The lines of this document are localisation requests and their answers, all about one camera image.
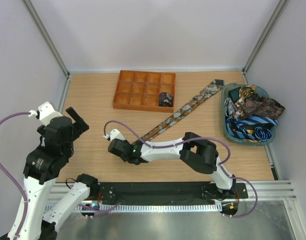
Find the brown floral tie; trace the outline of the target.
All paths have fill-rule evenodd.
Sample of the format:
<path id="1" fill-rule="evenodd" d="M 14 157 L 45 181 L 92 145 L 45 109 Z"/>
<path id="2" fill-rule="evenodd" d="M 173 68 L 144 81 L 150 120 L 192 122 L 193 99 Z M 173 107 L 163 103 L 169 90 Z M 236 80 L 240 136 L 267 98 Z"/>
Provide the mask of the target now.
<path id="1" fill-rule="evenodd" d="M 204 87 L 199 93 L 192 97 L 186 104 L 184 104 L 179 110 L 174 112 L 171 116 L 166 118 L 148 133 L 141 137 L 144 141 L 151 141 L 176 123 L 184 119 L 187 115 L 193 112 L 198 106 L 204 103 L 206 100 L 220 92 L 225 85 L 225 81 L 221 79 L 214 79 L 206 87 Z"/>

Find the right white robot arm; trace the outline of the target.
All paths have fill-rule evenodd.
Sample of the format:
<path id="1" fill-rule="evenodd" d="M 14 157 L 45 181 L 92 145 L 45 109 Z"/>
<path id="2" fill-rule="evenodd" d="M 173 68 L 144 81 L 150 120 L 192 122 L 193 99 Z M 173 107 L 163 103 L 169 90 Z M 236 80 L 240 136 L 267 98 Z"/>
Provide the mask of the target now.
<path id="1" fill-rule="evenodd" d="M 109 141 L 108 152 L 124 162 L 139 165 L 159 160 L 181 160 L 195 172 L 211 176 L 222 198 L 236 194 L 235 176 L 224 166 L 231 151 L 225 146 L 227 157 L 222 161 L 214 138 L 186 132 L 184 137 L 171 141 L 152 142 L 141 139 L 129 143 L 117 129 L 106 133 L 104 138 Z"/>

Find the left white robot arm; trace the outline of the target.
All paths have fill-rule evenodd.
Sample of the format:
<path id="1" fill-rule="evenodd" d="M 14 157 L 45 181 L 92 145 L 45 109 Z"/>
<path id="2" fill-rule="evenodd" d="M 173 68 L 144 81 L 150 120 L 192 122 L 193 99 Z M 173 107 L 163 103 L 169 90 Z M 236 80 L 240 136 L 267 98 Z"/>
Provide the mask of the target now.
<path id="1" fill-rule="evenodd" d="M 37 111 L 27 112 L 42 125 L 39 145 L 26 157 L 23 174 L 24 187 L 20 187 L 22 199 L 15 221 L 2 240 L 54 240 L 73 210 L 84 200 L 94 200 L 99 194 L 98 179 L 80 174 L 70 191 L 45 212 L 51 189 L 61 169 L 74 154 L 73 142 L 89 129 L 89 125 L 69 107 L 69 116 L 63 116 L 46 102 Z"/>

